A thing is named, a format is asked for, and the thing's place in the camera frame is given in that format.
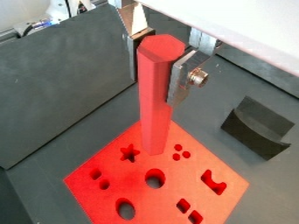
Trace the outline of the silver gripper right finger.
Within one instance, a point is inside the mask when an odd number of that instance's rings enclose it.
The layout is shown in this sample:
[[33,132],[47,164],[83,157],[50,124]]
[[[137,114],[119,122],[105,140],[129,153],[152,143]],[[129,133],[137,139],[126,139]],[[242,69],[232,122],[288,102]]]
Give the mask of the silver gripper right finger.
[[208,80],[202,65],[220,49],[221,41],[210,35],[190,29],[189,47],[172,64],[166,104],[174,108],[189,94],[190,86],[201,88]]

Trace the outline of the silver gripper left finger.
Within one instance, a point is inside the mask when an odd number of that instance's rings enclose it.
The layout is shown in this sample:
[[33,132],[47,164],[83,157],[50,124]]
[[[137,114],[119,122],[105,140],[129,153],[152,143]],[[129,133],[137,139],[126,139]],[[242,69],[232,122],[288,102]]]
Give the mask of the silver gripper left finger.
[[136,48],[145,36],[154,35],[154,30],[148,26],[144,7],[138,2],[117,2],[115,12],[125,27],[129,76],[136,81]]

